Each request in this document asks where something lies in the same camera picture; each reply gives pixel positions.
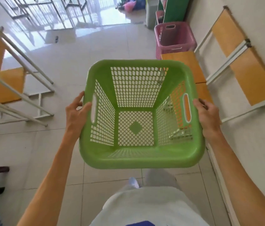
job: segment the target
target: green plastic basket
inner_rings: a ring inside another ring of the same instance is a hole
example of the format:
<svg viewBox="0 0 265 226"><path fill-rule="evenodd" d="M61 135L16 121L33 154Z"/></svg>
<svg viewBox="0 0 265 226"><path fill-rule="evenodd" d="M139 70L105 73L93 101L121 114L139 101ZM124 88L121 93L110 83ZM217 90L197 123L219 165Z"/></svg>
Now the green plastic basket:
<svg viewBox="0 0 265 226"><path fill-rule="evenodd" d="M101 60L89 70L83 102L93 102L79 138L98 169L195 165L204 138L190 69L172 60Z"/></svg>

